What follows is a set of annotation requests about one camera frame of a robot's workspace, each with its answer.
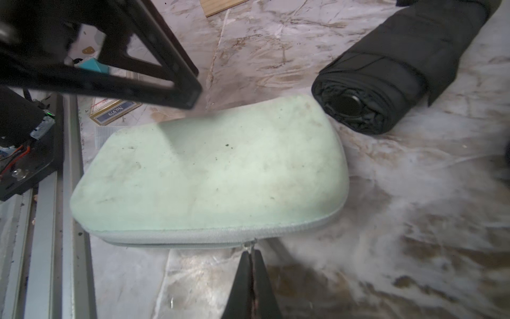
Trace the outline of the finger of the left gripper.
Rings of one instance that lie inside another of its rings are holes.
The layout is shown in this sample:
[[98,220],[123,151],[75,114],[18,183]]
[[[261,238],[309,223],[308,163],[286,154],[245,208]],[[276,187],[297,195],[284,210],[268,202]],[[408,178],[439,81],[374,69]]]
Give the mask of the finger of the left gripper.
[[[65,63],[82,25],[104,35],[98,61],[170,87]],[[151,1],[2,1],[1,83],[192,109],[198,70]]]

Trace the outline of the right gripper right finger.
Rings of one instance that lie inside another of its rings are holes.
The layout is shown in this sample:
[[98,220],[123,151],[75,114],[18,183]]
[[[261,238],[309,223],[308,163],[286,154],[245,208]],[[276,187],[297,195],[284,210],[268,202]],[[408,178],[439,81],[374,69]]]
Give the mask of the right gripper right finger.
[[271,281],[259,250],[252,250],[253,318],[277,319],[282,313],[272,289]]

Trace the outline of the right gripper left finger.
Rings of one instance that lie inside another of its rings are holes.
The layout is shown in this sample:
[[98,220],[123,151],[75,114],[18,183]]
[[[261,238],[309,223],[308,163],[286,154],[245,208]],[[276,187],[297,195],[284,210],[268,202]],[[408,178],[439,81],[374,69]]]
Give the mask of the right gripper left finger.
[[231,293],[222,319],[249,319],[252,317],[253,274],[250,253],[242,253]]

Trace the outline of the mint green zippered sleeve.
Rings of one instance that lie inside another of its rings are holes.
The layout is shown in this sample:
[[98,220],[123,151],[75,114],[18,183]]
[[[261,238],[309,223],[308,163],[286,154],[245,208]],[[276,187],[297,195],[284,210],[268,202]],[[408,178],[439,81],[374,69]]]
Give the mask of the mint green zippered sleeve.
[[299,95],[113,133],[70,210],[111,244],[236,246],[326,225],[348,193],[341,140]]

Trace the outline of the black umbrella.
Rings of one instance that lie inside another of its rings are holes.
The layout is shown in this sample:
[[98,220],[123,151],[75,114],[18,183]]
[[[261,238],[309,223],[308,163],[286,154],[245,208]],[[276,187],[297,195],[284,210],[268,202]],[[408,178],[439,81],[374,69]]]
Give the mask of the black umbrella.
[[329,63],[312,85],[327,114],[384,134],[456,79],[460,59],[499,1],[398,1],[398,11]]

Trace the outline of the small teal block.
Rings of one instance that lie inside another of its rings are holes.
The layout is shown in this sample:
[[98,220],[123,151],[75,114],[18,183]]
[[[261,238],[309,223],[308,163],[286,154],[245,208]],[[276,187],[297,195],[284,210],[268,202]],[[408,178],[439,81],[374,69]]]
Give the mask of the small teal block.
[[76,65],[78,68],[83,70],[91,70],[97,73],[108,74],[110,71],[109,66],[103,65],[98,62],[95,58],[89,58],[88,60],[83,60]]

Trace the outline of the wooden chessboard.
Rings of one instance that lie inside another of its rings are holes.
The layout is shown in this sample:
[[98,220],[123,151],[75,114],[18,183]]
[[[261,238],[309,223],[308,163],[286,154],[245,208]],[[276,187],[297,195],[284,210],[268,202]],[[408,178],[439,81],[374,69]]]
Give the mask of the wooden chessboard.
[[245,2],[247,0],[200,0],[205,17],[211,17]]

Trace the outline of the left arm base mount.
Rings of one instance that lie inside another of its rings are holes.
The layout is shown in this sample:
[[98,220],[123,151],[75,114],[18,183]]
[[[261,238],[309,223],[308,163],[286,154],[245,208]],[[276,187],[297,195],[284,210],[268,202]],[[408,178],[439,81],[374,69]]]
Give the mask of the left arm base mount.
[[63,97],[29,100],[1,87],[1,201],[21,195],[63,163]]

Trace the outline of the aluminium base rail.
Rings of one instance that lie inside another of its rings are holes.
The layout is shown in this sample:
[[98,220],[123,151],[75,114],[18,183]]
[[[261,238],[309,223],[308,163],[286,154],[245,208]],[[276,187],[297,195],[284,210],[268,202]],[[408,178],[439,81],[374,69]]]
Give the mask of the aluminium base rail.
[[63,97],[63,163],[1,201],[1,317],[95,318],[89,234],[70,197],[83,174],[78,100]]

